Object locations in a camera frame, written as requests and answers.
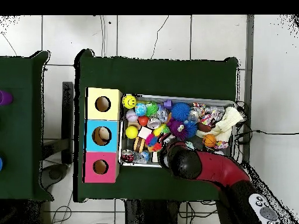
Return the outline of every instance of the yellow ball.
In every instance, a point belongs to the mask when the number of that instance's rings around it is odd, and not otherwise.
[[[136,98],[131,94],[127,94],[123,97],[123,106],[128,109],[134,108],[136,106]]]
[[[126,129],[126,136],[129,139],[134,139],[137,137],[137,135],[138,135],[138,129],[135,126],[131,125]]]

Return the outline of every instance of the yellow box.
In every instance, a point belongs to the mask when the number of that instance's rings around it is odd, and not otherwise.
[[[85,95],[88,93],[87,104],[89,120],[119,120],[121,91],[118,89],[101,89],[87,87]]]

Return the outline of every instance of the red ball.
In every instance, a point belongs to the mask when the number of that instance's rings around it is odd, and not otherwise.
[[[147,116],[138,117],[138,122],[141,126],[146,126],[149,118]]]

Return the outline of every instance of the orange ball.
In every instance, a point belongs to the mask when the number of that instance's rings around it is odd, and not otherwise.
[[[203,144],[206,147],[212,148],[216,144],[216,138],[212,134],[207,134],[203,137]]]
[[[138,122],[141,126],[146,126],[149,118],[147,116],[138,117]]]

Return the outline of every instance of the round hole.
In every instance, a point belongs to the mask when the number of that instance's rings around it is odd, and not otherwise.
[[[97,174],[105,174],[108,171],[108,163],[105,160],[97,160],[93,164],[93,171]]]
[[[96,99],[95,107],[97,111],[105,112],[111,108],[111,102],[106,96],[101,96]]]
[[[100,146],[107,145],[111,137],[112,133],[107,127],[96,127],[92,133],[92,140]]]

